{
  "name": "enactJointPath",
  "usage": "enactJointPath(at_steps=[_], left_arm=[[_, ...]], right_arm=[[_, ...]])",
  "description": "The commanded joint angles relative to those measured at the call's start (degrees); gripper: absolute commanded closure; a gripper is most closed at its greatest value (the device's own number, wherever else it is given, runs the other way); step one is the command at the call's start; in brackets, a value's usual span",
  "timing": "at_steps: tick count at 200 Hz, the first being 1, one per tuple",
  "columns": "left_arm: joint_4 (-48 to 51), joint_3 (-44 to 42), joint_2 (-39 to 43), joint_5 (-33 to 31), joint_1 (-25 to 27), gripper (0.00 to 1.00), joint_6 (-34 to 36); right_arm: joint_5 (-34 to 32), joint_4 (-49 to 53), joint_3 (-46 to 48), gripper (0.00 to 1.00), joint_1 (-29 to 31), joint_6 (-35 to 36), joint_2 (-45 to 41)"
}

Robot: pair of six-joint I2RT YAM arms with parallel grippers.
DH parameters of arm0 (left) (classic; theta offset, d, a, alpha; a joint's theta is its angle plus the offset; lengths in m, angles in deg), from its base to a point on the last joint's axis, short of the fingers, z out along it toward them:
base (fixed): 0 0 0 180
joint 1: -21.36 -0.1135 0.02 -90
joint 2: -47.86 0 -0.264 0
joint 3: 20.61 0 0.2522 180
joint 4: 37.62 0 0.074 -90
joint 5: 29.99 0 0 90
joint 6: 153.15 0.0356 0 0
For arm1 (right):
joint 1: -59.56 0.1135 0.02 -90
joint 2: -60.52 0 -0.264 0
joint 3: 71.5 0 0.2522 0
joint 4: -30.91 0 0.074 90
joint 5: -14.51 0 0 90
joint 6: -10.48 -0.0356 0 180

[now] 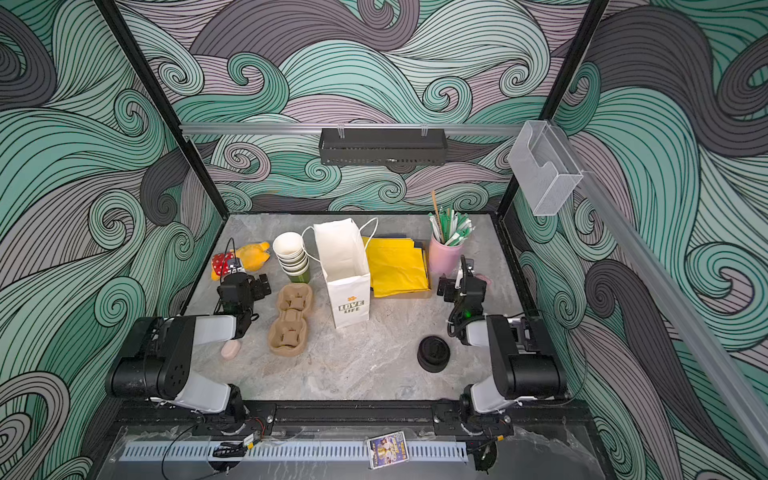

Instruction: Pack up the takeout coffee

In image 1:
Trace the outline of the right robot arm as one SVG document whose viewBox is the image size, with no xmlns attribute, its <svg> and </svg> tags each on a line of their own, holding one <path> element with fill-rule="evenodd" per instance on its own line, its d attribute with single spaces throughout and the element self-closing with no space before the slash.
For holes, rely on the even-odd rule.
<svg viewBox="0 0 768 480">
<path fill-rule="evenodd" d="M 550 346 L 537 343 L 524 315 L 485 313 L 486 290 L 487 283 L 469 272 L 456 279 L 442 277 L 437 287 L 437 294 L 453 305 L 447 335 L 490 355 L 489 376 L 466 387 L 460 397 L 466 414 L 500 413 L 514 404 L 563 395 L 566 376 Z"/>
</svg>

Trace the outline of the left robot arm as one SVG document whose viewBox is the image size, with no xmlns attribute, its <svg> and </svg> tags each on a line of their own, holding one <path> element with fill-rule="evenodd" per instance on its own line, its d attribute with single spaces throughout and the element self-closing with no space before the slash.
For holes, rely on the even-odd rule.
<svg viewBox="0 0 768 480">
<path fill-rule="evenodd" d="M 243 422 L 247 408 L 238 387 L 209 380 L 192 369 L 196 346 L 236 347 L 258 318 L 254 303 L 271 294 L 268 277 L 226 275 L 211 315 L 142 317 L 135 321 L 105 379 L 113 398 L 145 399 L 202 414 L 225 413 Z"/>
</svg>

